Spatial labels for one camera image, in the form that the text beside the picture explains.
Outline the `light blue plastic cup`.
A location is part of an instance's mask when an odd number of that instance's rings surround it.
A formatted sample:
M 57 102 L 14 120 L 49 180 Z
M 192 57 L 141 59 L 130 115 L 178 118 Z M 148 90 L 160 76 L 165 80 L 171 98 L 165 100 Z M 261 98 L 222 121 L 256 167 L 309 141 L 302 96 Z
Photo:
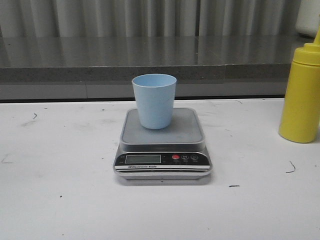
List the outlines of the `light blue plastic cup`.
M 176 77 L 152 73 L 132 80 L 140 124 L 147 129 L 163 129 L 171 124 L 176 94 Z

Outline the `yellow squeeze bottle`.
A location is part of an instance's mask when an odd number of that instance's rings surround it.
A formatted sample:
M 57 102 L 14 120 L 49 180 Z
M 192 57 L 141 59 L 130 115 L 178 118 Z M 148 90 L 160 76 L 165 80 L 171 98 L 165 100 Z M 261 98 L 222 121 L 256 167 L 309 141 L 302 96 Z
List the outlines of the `yellow squeeze bottle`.
M 320 33 L 295 50 L 278 133 L 296 143 L 310 143 L 320 124 Z

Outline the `silver digital kitchen scale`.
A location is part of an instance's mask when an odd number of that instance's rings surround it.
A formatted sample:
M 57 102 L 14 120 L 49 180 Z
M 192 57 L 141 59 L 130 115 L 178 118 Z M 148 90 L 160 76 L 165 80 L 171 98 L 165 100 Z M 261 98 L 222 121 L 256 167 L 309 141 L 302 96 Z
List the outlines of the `silver digital kitchen scale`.
M 127 180 L 197 180 L 213 170 L 197 112 L 174 108 L 169 126 L 148 129 L 138 110 L 125 116 L 114 172 Z

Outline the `white container in background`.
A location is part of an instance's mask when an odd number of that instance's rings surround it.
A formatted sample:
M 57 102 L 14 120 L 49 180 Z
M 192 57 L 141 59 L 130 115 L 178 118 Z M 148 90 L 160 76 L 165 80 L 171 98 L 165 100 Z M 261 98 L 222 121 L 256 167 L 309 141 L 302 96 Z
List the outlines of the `white container in background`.
M 320 26 L 320 0 L 301 0 L 295 24 L 296 31 L 315 37 Z

